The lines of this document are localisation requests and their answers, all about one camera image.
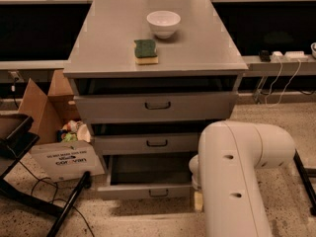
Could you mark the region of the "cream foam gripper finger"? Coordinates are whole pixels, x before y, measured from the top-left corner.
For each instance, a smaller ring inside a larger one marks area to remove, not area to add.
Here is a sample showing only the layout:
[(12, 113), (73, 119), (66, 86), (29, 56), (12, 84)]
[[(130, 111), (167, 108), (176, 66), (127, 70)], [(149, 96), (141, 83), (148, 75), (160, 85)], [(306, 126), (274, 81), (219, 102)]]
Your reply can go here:
[(203, 196), (200, 191), (194, 192), (194, 207), (197, 212), (202, 212), (203, 210)]

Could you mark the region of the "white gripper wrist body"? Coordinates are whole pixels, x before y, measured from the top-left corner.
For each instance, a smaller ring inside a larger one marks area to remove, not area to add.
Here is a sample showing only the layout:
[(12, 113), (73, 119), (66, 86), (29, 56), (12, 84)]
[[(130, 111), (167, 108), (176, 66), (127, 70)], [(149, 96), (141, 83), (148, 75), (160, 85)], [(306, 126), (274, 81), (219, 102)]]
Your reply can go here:
[(189, 162), (189, 168), (192, 173), (192, 185), (195, 190), (200, 190), (199, 164), (198, 156), (194, 156)]

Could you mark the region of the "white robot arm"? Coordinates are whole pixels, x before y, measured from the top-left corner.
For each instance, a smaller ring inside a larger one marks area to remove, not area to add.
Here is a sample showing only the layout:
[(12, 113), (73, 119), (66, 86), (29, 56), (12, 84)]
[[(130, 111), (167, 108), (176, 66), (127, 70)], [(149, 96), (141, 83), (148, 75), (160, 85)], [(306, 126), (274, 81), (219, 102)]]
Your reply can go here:
[(207, 126), (190, 161), (205, 236), (273, 237), (255, 170), (284, 166), (294, 154), (293, 138), (276, 125), (225, 120)]

